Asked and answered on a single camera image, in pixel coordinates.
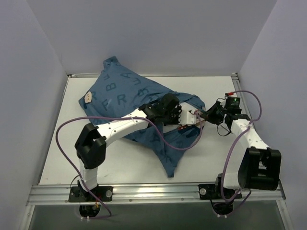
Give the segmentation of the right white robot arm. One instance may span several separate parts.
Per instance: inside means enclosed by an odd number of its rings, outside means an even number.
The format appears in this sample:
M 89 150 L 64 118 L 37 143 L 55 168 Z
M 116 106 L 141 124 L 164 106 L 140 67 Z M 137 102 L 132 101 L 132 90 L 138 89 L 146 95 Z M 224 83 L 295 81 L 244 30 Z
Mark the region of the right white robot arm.
M 227 93 L 225 98 L 205 112 L 205 120 L 211 124 L 226 125 L 229 134 L 236 139 L 226 157 L 221 181 L 213 185 L 213 192 L 223 198 L 230 189 L 276 190 L 279 184 L 281 153 L 271 149 L 258 135 L 253 122 L 240 108 L 240 98 Z M 237 158 L 241 160 L 237 172 L 227 172 L 227 166 L 237 143 L 243 152 Z

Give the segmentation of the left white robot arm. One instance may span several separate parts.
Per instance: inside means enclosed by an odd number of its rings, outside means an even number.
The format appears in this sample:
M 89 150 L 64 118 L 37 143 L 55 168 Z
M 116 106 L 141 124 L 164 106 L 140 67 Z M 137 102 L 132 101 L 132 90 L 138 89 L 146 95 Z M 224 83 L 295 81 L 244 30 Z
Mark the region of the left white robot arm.
M 161 100 L 145 103 L 122 118 L 97 126 L 85 125 L 74 145 L 80 162 L 80 196 L 86 201 L 96 197 L 98 166 L 105 161 L 106 149 L 113 142 L 155 124 L 186 126 L 196 120 L 194 110 L 184 110 L 179 99 L 167 93 Z

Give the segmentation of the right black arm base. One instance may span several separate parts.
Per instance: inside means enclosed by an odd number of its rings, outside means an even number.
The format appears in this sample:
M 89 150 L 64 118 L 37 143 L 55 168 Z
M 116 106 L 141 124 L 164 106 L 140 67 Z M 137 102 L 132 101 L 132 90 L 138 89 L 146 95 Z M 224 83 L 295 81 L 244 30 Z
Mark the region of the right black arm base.
M 221 178 L 218 174 L 214 183 L 199 184 L 198 191 L 200 200 L 209 200 L 213 211 L 217 216 L 226 216 L 234 210 L 233 201 L 226 202 L 221 196 Z

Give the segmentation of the white pillow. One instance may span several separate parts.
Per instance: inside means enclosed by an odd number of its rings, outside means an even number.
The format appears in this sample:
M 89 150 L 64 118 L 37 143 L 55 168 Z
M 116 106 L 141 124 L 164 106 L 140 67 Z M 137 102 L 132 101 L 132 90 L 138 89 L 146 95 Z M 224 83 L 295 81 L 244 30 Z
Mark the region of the white pillow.
M 187 115 L 181 115 L 179 117 L 179 126 L 178 130 L 186 129 L 190 126 L 196 126 L 200 128 L 201 125 L 204 125 L 205 121 L 201 118 L 198 119 L 195 114 L 187 114 Z

